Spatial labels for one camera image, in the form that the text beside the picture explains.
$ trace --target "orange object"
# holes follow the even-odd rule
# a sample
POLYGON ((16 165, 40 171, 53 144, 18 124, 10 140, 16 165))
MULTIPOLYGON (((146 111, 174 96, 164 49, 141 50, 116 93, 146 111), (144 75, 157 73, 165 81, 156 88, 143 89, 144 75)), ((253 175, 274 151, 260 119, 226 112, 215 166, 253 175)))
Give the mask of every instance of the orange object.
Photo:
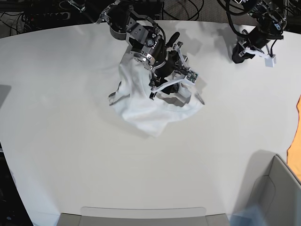
POLYGON ((287 151, 287 165, 301 180, 301 97, 297 104, 297 109, 299 112, 299 125, 293 143, 287 151))

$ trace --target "white tabletop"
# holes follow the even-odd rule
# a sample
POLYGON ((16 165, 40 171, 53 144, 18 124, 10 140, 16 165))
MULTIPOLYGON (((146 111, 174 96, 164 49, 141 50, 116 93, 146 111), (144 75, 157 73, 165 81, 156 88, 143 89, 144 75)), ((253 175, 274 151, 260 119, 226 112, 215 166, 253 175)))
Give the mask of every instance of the white tabletop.
POLYGON ((206 105, 158 138, 109 107, 127 44, 107 24, 0 40, 0 140, 36 224, 82 207, 231 214, 272 156, 286 158, 298 123, 301 36, 285 32, 273 48, 276 67, 267 68, 259 57, 231 62, 227 48, 236 41, 227 24, 159 24, 168 39, 181 33, 206 105))

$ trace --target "white table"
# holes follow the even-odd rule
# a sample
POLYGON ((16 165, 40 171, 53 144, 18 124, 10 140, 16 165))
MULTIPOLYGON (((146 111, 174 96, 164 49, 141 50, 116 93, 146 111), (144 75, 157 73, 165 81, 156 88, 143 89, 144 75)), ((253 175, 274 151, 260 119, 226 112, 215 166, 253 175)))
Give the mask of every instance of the white table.
POLYGON ((259 57, 230 61, 236 41, 227 24, 159 23, 168 39, 181 33, 206 105, 158 138, 109 107, 127 44, 107 24, 0 40, 0 140, 35 224, 55 225, 81 207, 231 214, 272 156, 286 158, 298 123, 301 36, 285 32, 276 67, 267 68, 259 57))

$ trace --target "crumpled fabric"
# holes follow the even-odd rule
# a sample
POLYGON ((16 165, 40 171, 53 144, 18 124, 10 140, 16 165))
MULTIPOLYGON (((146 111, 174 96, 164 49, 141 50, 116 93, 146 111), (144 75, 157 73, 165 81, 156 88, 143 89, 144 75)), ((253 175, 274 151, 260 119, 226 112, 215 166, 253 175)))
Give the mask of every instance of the crumpled fabric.
POLYGON ((195 87, 180 86, 177 94, 151 94, 150 72, 126 53, 119 64, 121 82, 109 96, 115 112, 145 133, 158 137, 169 122, 180 121, 198 112, 204 103, 195 87))

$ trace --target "white cloth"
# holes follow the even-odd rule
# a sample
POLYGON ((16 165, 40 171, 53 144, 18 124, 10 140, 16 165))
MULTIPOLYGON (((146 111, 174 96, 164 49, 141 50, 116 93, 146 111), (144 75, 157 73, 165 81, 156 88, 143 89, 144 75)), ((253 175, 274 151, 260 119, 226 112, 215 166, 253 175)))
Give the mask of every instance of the white cloth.
POLYGON ((123 56, 119 75, 121 82, 109 96, 110 105, 125 121, 154 137, 163 132, 167 123, 186 119, 203 106, 195 87, 180 86, 177 95, 159 92, 151 100, 150 72, 130 54, 123 56))

